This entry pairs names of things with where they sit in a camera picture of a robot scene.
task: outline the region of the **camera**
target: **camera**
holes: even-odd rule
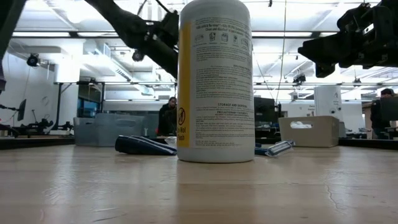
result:
[[[27,59],[26,64],[30,67],[38,67],[40,65],[40,59],[38,54],[31,54]]]
[[[141,52],[141,51],[139,51],[139,50],[136,50],[136,51],[134,51],[134,53],[132,54],[132,59],[133,59],[133,61],[135,61],[135,62],[140,62],[140,61],[142,61],[143,59],[144,59],[144,54]]]

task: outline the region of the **computer monitor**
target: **computer monitor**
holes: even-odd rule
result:
[[[275,112],[275,100],[254,97],[254,120],[260,122],[278,123],[278,113]]]
[[[381,98],[381,118],[384,121],[398,121],[398,97]]]
[[[17,118],[18,121],[22,121],[24,119],[25,107],[26,107],[26,99],[24,99],[24,101],[22,101],[22,103],[20,103],[19,105],[18,118]]]

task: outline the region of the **fluorescent light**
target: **fluorescent light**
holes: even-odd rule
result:
[[[110,102],[122,102],[122,101],[129,101],[129,100],[104,100],[104,101],[110,101]]]
[[[70,37],[68,32],[14,32],[13,37]]]
[[[340,85],[340,83],[302,83],[301,85],[306,85],[306,86],[335,86],[335,85]]]
[[[132,99],[132,100],[105,100],[110,102],[156,102],[156,101],[164,101],[168,102],[168,100],[156,100],[156,99]]]
[[[337,34],[337,32],[322,32],[320,37],[327,37],[334,34]]]
[[[131,85],[129,82],[106,82],[105,85]]]
[[[138,85],[175,85],[174,82],[135,82]]]
[[[300,101],[315,101],[315,100],[278,100],[279,102],[300,102]],[[372,102],[372,100],[342,100],[342,103],[344,102]]]
[[[131,51],[129,47],[111,47],[111,50]]]
[[[311,32],[252,32],[252,37],[310,37]]]
[[[78,32],[80,37],[117,37],[116,32]]]

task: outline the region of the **bottle label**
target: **bottle label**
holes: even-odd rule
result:
[[[203,17],[184,24],[180,35],[177,145],[254,145],[250,27]]]

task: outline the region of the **gray plastic bin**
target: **gray plastic bin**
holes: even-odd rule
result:
[[[141,136],[143,119],[142,116],[119,114],[97,114],[91,120],[75,118],[76,145],[113,147],[119,135]]]

